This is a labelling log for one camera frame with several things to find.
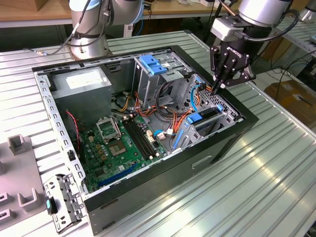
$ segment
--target slotted aluminum surface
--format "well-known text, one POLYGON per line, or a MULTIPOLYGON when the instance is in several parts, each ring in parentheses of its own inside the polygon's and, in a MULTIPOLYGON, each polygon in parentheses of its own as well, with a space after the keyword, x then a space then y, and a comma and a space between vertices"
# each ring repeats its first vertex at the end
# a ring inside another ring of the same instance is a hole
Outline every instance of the slotted aluminum surface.
MULTIPOLYGON (((185 32, 109 40, 113 53, 172 44, 210 71, 208 47, 185 32)), ((0 142, 18 133, 31 136, 43 182, 67 169, 31 67, 71 60, 67 49, 47 57, 25 51, 0 54, 0 142)), ((251 83, 230 91, 260 119, 255 127, 223 160, 99 236, 304 235, 316 219, 315 135, 251 83)), ((0 233, 55 235, 45 211, 0 233)), ((61 236, 92 236, 87 217, 61 236)))
MULTIPOLYGON (((293 17, 285 17, 275 31, 281 32, 285 30, 292 22, 293 17)), ((291 31, 283 35, 284 38, 307 53, 316 51, 316 44, 310 41, 311 36, 316 36, 316 23, 306 24, 301 21, 299 21, 291 31)))

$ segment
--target wooden shelf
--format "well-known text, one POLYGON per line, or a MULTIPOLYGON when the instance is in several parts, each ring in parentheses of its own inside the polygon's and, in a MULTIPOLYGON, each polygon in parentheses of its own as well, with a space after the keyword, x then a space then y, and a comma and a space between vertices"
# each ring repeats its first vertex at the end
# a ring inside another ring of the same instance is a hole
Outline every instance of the wooden shelf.
MULTIPOLYGON (((237 10, 239 2, 233 6, 237 10)), ((295 9, 303 9, 308 0, 294 0, 295 9)), ((171 2, 156 1, 152 3, 152 15, 171 14, 199 14, 210 13, 212 7, 206 7, 200 3, 182 5, 177 0, 171 2)), ((144 10, 144 15, 149 15, 149 11, 144 10)), ((0 21, 32 21, 32 20, 56 20, 71 19, 68 0, 49 0, 38 12, 28 11, 8 6, 0 6, 0 21)))

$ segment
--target green motherboard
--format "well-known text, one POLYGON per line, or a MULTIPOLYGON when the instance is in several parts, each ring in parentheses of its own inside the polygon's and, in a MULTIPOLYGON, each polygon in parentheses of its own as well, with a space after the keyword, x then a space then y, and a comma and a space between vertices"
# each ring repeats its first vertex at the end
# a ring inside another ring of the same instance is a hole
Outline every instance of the green motherboard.
MULTIPOLYGON (((143 132, 145 138, 146 131, 150 129, 143 118, 138 116, 133 119, 133 122, 143 132)), ((135 135, 128 134, 123 123, 124 121, 115 122, 120 131, 120 138, 117 137, 108 142, 105 142, 103 138, 116 131, 110 122, 99 126, 103 137, 98 126, 80 133, 85 155, 85 162, 81 164, 86 174, 85 184, 90 193, 99 189, 102 184, 115 181, 167 155, 164 147, 155 141, 149 143, 155 151, 155 156, 144 157, 136 145, 136 143, 139 145, 139 141, 132 139, 135 135)))

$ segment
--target yellow cable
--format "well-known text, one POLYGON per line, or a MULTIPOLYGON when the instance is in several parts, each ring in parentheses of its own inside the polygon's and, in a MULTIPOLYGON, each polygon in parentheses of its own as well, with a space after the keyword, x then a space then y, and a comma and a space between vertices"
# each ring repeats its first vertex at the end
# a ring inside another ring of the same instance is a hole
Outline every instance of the yellow cable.
POLYGON ((125 106, 123 107, 123 109, 119 110, 120 112, 124 112, 127 109, 128 100, 129 100, 129 97, 127 97, 126 103, 125 103, 125 106))

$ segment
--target cardboard box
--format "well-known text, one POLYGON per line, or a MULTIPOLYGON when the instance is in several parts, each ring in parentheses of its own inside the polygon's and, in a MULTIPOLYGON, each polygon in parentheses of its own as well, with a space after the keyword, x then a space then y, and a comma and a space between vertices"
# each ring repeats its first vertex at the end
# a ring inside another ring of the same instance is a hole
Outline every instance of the cardboard box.
MULTIPOLYGON (((265 89, 265 93, 275 99, 278 82, 265 89)), ((295 80, 283 81, 280 85, 277 102, 293 114, 309 129, 316 127, 316 96, 295 80)))
POLYGON ((11 6, 15 8, 39 11, 48 0, 0 0, 0 5, 11 6))

